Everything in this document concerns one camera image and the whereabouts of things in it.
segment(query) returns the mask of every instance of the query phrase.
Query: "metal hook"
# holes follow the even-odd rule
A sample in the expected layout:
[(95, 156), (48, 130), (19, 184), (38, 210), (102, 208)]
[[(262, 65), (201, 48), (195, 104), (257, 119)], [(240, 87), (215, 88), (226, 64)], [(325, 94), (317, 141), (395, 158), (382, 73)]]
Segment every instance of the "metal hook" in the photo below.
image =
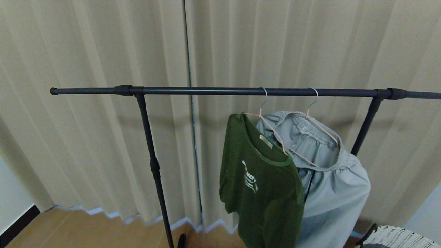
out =
[(315, 101), (314, 101), (313, 103), (309, 104), (308, 111), (306, 112), (306, 116), (309, 116), (309, 109), (310, 109), (310, 108), (312, 107), (312, 105), (314, 105), (314, 103), (316, 103), (317, 100), (318, 100), (318, 91), (317, 91), (316, 89), (314, 89), (314, 88), (310, 88), (310, 89), (313, 89), (313, 90), (315, 91), (315, 93), (316, 93), (316, 98), (315, 98)]
[(260, 106), (260, 109), (263, 108), (263, 105), (266, 103), (266, 100), (268, 100), (268, 92), (266, 92), (266, 89), (264, 87), (261, 87), (261, 88), (265, 91), (266, 98), (265, 98), (265, 101), (263, 101), (262, 105)]

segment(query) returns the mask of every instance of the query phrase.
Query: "beige curtain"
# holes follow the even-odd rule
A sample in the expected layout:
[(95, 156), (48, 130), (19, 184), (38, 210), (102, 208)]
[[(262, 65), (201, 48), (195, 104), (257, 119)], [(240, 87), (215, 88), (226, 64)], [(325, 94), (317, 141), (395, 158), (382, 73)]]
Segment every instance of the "beige curtain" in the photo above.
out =
[[(160, 215), (135, 98), (51, 87), (188, 86), (179, 1), (2, 1), (2, 157), (40, 210)], [(188, 96), (148, 96), (171, 222), (200, 222)]]
[[(160, 209), (136, 100), (50, 87), (186, 87), (190, 73), (193, 86), (441, 91), (440, 13), (437, 0), (1, 1), (0, 155), (40, 210), (147, 221)], [(263, 97), (194, 97), (198, 172), (190, 98), (146, 99), (171, 222), (198, 224), (201, 199), (205, 226), (233, 226), (218, 195), (225, 126)], [(312, 100), (270, 97), (264, 113)], [(319, 98), (311, 114), (350, 149), (369, 102)], [(359, 153), (372, 183), (362, 220), (403, 225), (435, 188), (440, 124), (437, 100), (382, 103)]]
[[(441, 91), (441, 1), (186, 1), (194, 86), (397, 87)], [(231, 113), (263, 97), (195, 97), (204, 223), (233, 226), (218, 197)], [(303, 97), (269, 97), (264, 113), (303, 110)], [(350, 150), (370, 99), (319, 98), (311, 114)], [(361, 219), (403, 225), (441, 178), (439, 100), (385, 100), (359, 158), (372, 191)]]

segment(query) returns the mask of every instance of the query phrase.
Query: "horizontal rod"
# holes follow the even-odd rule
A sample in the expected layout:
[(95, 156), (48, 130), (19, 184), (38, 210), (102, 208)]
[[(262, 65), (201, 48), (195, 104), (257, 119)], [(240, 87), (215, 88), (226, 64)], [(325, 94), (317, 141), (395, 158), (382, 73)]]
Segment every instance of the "horizontal rod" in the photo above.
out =
[[(386, 90), (364, 90), (364, 89), (316, 89), (319, 96), (324, 97), (380, 97), (392, 98), (393, 91)], [(315, 96), (311, 88), (267, 88), (269, 96)], [(437, 92), (416, 92), (400, 90), (400, 98), (430, 98), (441, 99), (441, 93)], [(118, 94), (118, 95), (265, 95), (262, 88), (215, 88), (215, 87), (136, 87), (117, 86), (114, 88), (52, 88), (52, 95), (59, 94)]]

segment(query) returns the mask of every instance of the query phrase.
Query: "white clothing tag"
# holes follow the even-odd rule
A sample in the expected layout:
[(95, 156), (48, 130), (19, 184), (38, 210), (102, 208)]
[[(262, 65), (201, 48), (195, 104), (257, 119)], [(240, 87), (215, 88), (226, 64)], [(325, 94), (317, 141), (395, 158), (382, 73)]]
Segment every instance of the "white clothing tag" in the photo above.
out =
[(265, 137), (263, 137), (263, 135), (260, 135), (259, 139), (261, 139), (263, 142), (265, 142), (265, 144), (267, 144), (271, 149), (273, 148), (273, 144), (269, 140), (267, 140)]

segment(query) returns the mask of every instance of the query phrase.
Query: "clothes hanger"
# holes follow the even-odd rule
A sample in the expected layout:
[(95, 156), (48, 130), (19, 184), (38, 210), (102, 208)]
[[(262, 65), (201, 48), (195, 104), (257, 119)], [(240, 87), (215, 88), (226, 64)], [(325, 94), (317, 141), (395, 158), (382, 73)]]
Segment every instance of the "clothes hanger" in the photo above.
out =
[[(258, 116), (259, 119), (261, 119), (272, 131), (275, 135), (277, 135), (277, 137), (279, 138), (280, 143), (282, 144), (282, 151), (285, 155), (289, 156), (288, 153), (285, 151), (285, 143), (283, 142), (282, 137), (276, 132), (276, 130), (274, 130), (273, 127), (271, 127), (271, 125), (268, 123), (268, 121), (265, 120), (265, 118), (262, 117), (262, 108), (263, 105), (266, 103), (266, 100), (268, 100), (268, 92), (266, 92), (266, 89), (264, 87), (261, 87), (264, 91), (265, 91), (265, 101), (263, 101), (262, 105), (260, 106), (260, 111), (259, 114), (251, 114), (251, 113), (244, 113), (247, 115), (252, 115), (252, 116)], [(295, 153), (297, 156), (299, 156), (300, 158), (302, 158), (303, 160), (305, 160), (306, 162), (312, 164), (315, 167), (318, 167), (316, 164), (314, 164), (313, 162), (309, 161), (307, 158), (305, 158), (304, 156), (300, 155), (298, 152), (296, 152), (295, 150), (293, 150), (291, 147), (286, 146), (288, 149), (290, 149), (293, 153)]]
[(318, 100), (318, 91), (314, 88), (310, 88), (310, 89), (313, 89), (315, 91), (315, 93), (317, 94), (315, 101), (309, 105), (308, 110), (306, 111), (306, 115), (294, 114), (294, 116), (305, 117), (310, 122), (314, 123), (320, 130), (322, 130), (325, 134), (327, 134), (329, 137), (331, 137), (334, 140), (335, 144), (337, 145), (338, 149), (340, 149), (340, 144), (338, 143), (338, 140), (336, 138), (334, 138), (334, 136), (332, 136), (328, 131), (326, 131), (324, 128), (322, 128), (321, 125), (319, 125), (316, 121), (314, 121), (314, 119), (312, 119), (309, 116), (309, 110), (311, 109), (311, 106), (314, 105), (314, 103), (317, 102), (317, 100)]

